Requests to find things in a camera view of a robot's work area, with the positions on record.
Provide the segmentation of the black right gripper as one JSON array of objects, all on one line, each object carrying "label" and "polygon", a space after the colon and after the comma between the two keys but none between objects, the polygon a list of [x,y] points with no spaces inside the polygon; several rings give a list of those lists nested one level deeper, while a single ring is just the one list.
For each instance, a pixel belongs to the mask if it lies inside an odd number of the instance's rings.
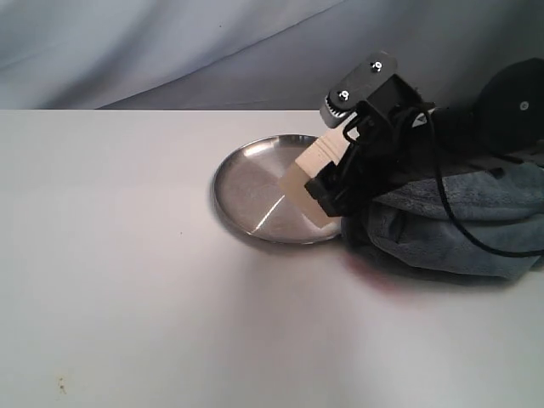
[{"label": "black right gripper", "polygon": [[328,91],[320,114],[348,145],[304,185],[327,216],[351,217],[375,197],[443,177],[444,110],[398,73],[391,54],[370,54]]}]

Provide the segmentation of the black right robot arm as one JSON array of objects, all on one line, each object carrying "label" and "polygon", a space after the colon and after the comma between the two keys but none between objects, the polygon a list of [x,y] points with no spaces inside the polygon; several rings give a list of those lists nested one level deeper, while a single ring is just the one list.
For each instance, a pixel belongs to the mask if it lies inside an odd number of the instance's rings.
[{"label": "black right robot arm", "polygon": [[348,148],[305,188],[325,213],[347,217],[368,201],[437,174],[474,173],[543,162],[543,62],[496,73],[474,98],[438,107],[371,54],[325,97],[321,116]]}]

